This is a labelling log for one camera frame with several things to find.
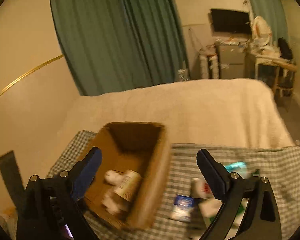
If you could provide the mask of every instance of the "floor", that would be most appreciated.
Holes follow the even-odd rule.
[[[291,98],[285,98],[284,101],[276,100],[281,118],[293,140],[300,141],[300,107]]]

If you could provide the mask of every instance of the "blue gripper pad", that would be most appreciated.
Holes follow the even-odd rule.
[[[206,179],[214,197],[222,200],[230,188],[228,171],[221,163],[217,163],[206,149],[197,153],[197,165]]]
[[[71,171],[73,179],[73,187],[71,197],[73,200],[78,200],[84,197],[85,192],[89,188],[96,172],[98,171],[102,162],[101,150],[97,147],[93,147],[86,157],[77,162]]]

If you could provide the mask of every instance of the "black bag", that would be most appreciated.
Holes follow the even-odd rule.
[[[288,59],[288,60],[293,59],[292,51],[289,48],[289,45],[288,45],[287,41],[284,38],[279,38],[278,39],[278,46],[280,48],[282,58],[285,58],[285,59]]]

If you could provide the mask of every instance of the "gingham tablecloth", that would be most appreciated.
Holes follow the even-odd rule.
[[[94,133],[81,131],[71,140],[60,158],[53,165],[47,177],[60,170],[70,170],[77,157],[84,150]],[[245,161],[248,171],[260,169],[260,175],[269,178],[280,214],[282,239],[288,239],[300,225],[300,147],[284,149],[246,149],[233,147],[211,147],[199,144],[173,144],[169,179],[155,222],[149,230],[123,231],[107,226],[92,212],[85,212],[85,218],[101,240],[146,240],[146,239],[188,239],[193,229],[205,229],[198,210],[193,212],[191,223],[169,219],[176,194],[190,195],[192,178],[202,174],[196,164],[196,154],[206,148],[217,162],[224,165]]]

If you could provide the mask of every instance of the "white bedsheet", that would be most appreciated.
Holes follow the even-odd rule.
[[[52,165],[78,131],[98,132],[108,122],[123,121],[161,122],[170,143],[253,148],[294,145],[271,90],[262,82],[198,80],[80,97],[69,109],[55,142],[47,144],[46,154],[51,156],[47,161]]]

